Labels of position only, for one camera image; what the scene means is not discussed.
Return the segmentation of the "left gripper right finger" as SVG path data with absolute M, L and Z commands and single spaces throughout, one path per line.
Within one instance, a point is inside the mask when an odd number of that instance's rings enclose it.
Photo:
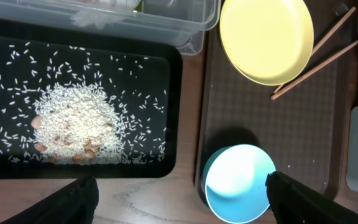
M 272 172 L 265 185 L 277 223 L 358 224 L 358 213 L 333 202 L 282 172 Z

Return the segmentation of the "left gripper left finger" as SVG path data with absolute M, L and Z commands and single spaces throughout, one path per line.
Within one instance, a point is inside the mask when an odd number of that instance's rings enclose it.
M 91 224 L 98 202 L 96 179 L 84 177 L 1 224 Z

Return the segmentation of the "light blue bowl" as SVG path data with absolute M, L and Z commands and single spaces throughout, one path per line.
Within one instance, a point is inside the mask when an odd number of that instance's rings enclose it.
M 250 223 L 269 208 L 266 180 L 273 160 L 250 144 L 226 146 L 207 160 L 202 175 L 208 207 L 227 223 Z

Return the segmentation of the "rice and food scraps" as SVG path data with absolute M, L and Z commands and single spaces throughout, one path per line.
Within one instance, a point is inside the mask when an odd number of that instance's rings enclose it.
M 162 162 L 169 82 L 162 58 L 0 38 L 0 161 Z

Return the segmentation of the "wooden chopstick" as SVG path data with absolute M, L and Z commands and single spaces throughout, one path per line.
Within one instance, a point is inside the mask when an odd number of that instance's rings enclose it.
M 291 90 L 292 88 L 294 88 L 295 86 L 297 86 L 298 84 L 300 84 L 301 82 L 306 80 L 308 77 L 310 77 L 313 74 L 315 74 L 316 72 L 320 71 L 322 68 L 324 68 L 325 66 L 327 66 L 331 62 L 335 61 L 340 56 L 342 56 L 346 52 L 350 51 L 350 49 L 353 49 L 357 45 L 358 45 L 358 39 L 355 42 L 353 42 L 350 45 L 348 45 L 347 47 L 343 48 L 342 50 L 336 52 L 334 55 L 330 56 L 328 59 L 326 59 L 325 61 L 321 62 L 319 65 L 315 66 L 314 68 L 312 68 L 311 70 L 309 70 L 308 72 L 306 72 L 305 74 L 303 74 L 302 76 L 300 76 L 299 78 L 297 78 L 296 80 L 294 80 L 293 82 L 291 82 L 290 84 L 288 84 L 287 86 L 282 88 L 281 90 L 279 90 L 276 93 L 274 93 L 270 97 L 270 99 L 271 100 L 276 100 L 278 97 L 282 96 L 284 93 L 286 93 L 287 91 Z
M 312 55 L 314 53 L 316 53 L 322 46 L 323 44 L 338 30 L 338 28 L 340 28 L 343 23 L 345 23 L 348 18 L 350 18 L 353 13 L 356 11 L 356 7 L 352 7 L 350 8 L 344 15 L 343 17 L 326 33 L 326 35 L 314 46 L 313 50 L 312 50 Z M 284 88 L 284 85 L 279 85 L 278 87 L 276 87 L 276 89 L 273 91 L 273 94 L 276 93 L 277 91 L 281 90 L 282 88 Z

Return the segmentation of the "yellow plate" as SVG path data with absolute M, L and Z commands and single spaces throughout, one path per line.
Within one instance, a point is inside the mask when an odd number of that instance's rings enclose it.
M 219 33 L 233 67 L 267 86 L 297 77 L 314 45 L 313 22 L 303 0 L 227 0 Z

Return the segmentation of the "white tissue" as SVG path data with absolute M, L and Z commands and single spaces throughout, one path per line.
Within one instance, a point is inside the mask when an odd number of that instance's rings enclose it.
M 143 0 L 90 0 L 83 2 L 85 9 L 80 9 L 71 16 L 72 24 L 78 27 L 95 26 L 97 29 L 123 20 L 121 16 L 114 14 L 142 12 L 144 7 Z

